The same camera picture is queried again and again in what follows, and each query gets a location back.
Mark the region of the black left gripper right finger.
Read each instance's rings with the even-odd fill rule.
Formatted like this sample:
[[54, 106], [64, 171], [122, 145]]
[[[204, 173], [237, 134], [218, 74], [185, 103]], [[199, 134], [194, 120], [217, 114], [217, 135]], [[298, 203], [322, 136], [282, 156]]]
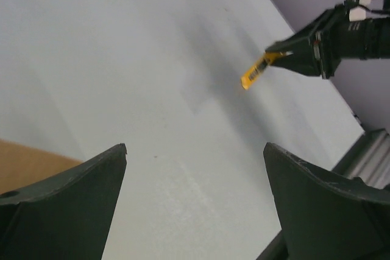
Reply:
[[311, 164], [274, 143], [266, 172], [290, 259], [389, 259], [389, 188]]

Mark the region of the yellow utility knife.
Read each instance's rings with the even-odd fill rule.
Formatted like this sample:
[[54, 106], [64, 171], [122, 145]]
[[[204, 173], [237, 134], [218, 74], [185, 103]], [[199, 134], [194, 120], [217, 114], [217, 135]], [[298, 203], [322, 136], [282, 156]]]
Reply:
[[248, 90], [256, 79], [263, 73], [267, 66], [271, 65], [275, 59], [278, 58], [278, 55], [275, 53], [264, 53], [263, 56], [258, 59], [252, 67], [250, 67], [242, 76], [241, 76], [241, 86]]

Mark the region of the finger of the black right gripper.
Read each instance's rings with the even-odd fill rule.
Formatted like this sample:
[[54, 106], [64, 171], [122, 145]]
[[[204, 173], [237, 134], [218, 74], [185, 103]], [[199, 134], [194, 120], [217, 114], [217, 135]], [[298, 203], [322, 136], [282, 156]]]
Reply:
[[286, 53], [303, 54], [310, 51], [315, 40], [315, 34], [330, 19], [333, 10], [325, 10], [312, 22], [291, 35], [287, 39], [276, 41], [268, 46], [264, 51], [266, 53]]
[[287, 54], [286, 52], [271, 52], [268, 53], [268, 64], [287, 69], [292, 72], [299, 73], [304, 76], [320, 76], [321, 72], [313, 60], [311, 54]]

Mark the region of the brown cardboard express box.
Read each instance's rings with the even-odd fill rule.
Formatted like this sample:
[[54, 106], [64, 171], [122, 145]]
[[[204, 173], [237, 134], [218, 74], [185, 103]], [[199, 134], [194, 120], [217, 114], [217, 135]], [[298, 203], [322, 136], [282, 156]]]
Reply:
[[80, 160], [3, 139], [1, 140], [0, 157], [2, 194], [82, 164]]

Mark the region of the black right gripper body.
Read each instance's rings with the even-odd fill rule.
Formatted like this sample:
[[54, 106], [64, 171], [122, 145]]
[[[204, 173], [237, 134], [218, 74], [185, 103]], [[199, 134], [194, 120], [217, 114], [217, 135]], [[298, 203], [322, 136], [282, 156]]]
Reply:
[[335, 45], [335, 29], [343, 20], [340, 9], [328, 9], [315, 19], [313, 34], [313, 52], [319, 75], [323, 79], [334, 76], [341, 58], [337, 55]]

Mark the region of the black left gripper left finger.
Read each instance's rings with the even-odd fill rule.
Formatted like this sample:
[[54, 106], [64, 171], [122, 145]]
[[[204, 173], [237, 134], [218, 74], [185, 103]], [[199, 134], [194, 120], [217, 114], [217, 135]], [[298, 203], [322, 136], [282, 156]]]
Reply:
[[117, 144], [1, 194], [1, 259], [101, 259], [126, 171]]

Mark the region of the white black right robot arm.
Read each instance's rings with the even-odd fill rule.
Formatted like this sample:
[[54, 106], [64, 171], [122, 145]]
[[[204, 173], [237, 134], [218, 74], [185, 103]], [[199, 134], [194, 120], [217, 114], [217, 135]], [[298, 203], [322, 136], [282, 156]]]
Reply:
[[265, 53], [281, 55], [272, 66], [329, 79], [342, 60], [389, 58], [389, 18], [350, 21], [346, 10], [328, 9]]

